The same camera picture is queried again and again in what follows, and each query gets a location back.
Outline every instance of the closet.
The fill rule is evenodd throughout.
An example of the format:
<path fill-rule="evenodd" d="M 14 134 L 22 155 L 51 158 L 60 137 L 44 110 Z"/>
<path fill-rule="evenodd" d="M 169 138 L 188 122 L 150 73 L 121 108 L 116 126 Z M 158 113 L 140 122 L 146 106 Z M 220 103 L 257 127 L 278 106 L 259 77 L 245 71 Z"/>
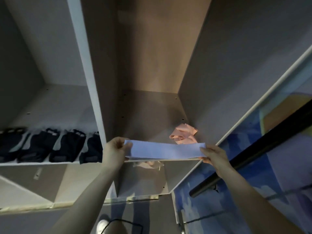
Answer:
<path fill-rule="evenodd" d="M 241 0 L 6 5 L 20 46 L 6 39 L 0 127 L 99 131 L 103 146 L 115 136 L 174 143 L 169 135 L 181 123 L 198 129 L 198 142 L 220 144 L 312 44 L 308 21 L 296 25 L 301 32 L 287 26 L 301 18 L 286 18 L 295 16 L 287 5 L 278 11 L 246 9 Z M 117 197 L 170 193 L 199 162 L 162 161 L 160 169 L 127 162 L 114 182 Z"/>

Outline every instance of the left hand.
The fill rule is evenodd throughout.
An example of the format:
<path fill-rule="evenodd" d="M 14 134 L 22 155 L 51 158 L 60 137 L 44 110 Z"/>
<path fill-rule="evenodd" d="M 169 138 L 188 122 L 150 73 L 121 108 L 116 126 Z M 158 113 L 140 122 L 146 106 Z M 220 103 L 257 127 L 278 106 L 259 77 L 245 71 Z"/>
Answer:
<path fill-rule="evenodd" d="M 128 160 L 125 156 L 132 147 L 132 143 L 124 144 L 127 138 L 115 137 L 103 149 L 102 166 L 119 170 L 123 162 Z"/>

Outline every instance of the folded sock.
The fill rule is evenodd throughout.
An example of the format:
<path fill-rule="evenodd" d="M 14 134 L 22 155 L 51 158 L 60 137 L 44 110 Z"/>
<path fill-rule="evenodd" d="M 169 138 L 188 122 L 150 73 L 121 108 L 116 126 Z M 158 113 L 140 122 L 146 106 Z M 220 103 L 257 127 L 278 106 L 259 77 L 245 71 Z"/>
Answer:
<path fill-rule="evenodd" d="M 58 130 L 50 128 L 33 132 L 18 154 L 18 162 L 43 162 L 59 136 Z"/>
<path fill-rule="evenodd" d="M 80 164 L 87 162 L 102 162 L 103 148 L 99 133 L 96 132 L 87 141 L 79 157 Z"/>
<path fill-rule="evenodd" d="M 79 130 L 71 130 L 65 132 L 60 140 L 60 148 L 57 150 L 53 148 L 50 154 L 50 162 L 73 162 L 80 153 L 84 142 L 85 133 Z"/>
<path fill-rule="evenodd" d="M 28 136 L 26 128 L 0 131 L 0 162 L 15 160 Z"/>

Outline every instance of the black rod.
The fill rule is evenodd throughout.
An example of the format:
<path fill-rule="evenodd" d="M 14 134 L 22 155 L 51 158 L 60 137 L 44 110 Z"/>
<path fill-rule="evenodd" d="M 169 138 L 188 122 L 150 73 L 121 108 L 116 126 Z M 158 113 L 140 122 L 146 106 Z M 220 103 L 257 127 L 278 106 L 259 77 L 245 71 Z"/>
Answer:
<path fill-rule="evenodd" d="M 230 161 L 230 164 L 235 170 L 238 170 L 311 125 L 312 100 L 263 135 L 263 137 L 254 142 L 247 149 L 239 153 Z M 218 177 L 216 173 L 213 173 L 210 177 L 193 188 L 189 192 L 189 195 L 195 198 L 207 189 L 212 189 L 220 180 L 221 178 Z"/>

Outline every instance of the pink fabric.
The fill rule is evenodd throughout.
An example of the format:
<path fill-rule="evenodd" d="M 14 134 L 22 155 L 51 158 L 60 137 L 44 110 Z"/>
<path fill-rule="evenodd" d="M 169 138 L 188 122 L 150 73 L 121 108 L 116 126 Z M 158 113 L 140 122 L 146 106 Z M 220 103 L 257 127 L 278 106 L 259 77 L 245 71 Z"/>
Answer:
<path fill-rule="evenodd" d="M 174 129 L 169 138 L 174 139 L 177 144 L 197 143 L 194 138 L 196 132 L 197 129 L 194 127 L 188 124 L 181 124 Z"/>

